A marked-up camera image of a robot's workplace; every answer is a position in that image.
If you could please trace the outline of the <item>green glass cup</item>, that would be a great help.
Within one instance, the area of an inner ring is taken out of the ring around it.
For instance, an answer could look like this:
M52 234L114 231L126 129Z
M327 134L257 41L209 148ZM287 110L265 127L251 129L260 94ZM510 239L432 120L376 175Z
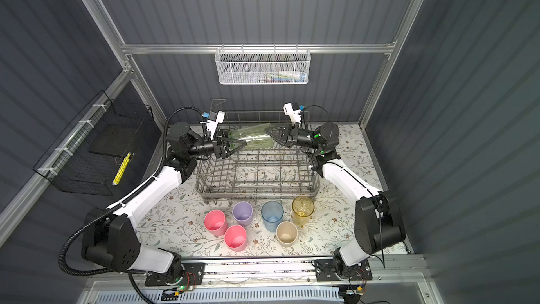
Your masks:
M230 138L246 142L244 150L271 149L274 140L265 132L270 128L270 123L261 123L246 128L234 129L230 132Z

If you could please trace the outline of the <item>yellow glass cup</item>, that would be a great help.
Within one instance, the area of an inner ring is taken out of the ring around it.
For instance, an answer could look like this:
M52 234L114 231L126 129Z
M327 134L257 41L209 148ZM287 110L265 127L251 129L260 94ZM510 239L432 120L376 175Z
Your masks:
M299 226L304 227L311 219L314 212L314 202L308 196L298 196L292 202L292 220Z

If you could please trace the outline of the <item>blue translucent cup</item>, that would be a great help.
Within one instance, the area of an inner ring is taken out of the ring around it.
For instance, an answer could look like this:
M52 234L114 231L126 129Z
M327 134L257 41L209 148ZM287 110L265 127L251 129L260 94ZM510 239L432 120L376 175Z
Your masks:
M269 232L276 232L283 221L284 208L278 201L268 201L262 206L261 215L265 228Z

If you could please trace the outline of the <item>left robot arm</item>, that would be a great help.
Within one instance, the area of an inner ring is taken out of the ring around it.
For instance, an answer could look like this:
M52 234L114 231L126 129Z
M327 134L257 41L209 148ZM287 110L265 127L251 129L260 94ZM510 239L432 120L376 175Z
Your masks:
M136 234L137 226L157 203L191 177L198 162L211 156L229 158L246 146L246 142L230 138L230 132L220 128L225 112L193 111L200 118L202 134L194 132L186 122L172 124L166 120L156 171L124 198L88 213L84 225L60 249L61 271L76 277L109 272L129 276L151 273L169 284L184 278L181 256L144 246Z

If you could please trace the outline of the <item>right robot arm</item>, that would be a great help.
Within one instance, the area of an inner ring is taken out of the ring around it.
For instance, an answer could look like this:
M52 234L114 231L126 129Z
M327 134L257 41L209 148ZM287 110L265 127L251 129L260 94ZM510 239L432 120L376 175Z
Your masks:
M265 129L276 143L306 149L309 168L334 184L355 206L354 237L336 249L332 270L341 279L349 279L362 262L377 252L403 242L406 229L397 197L363 180L341 159L336 151L339 127L332 121L314 130L303 125L304 106L287 103L283 111L291 122Z

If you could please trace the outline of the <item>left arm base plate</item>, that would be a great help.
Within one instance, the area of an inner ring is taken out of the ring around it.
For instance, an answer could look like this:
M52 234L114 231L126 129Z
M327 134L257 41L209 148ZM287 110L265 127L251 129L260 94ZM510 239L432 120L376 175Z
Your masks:
M205 263L176 263L164 274L152 273L146 277L146 287L198 286L202 284Z

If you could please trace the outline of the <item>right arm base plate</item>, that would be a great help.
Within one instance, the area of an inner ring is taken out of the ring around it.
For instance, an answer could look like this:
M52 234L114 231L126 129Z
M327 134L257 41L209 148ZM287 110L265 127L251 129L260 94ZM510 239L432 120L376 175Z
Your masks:
M316 259L311 261L315 269L316 280L319 282L332 281L371 281L372 271L368 260L353 266L346 266L336 262L333 258Z

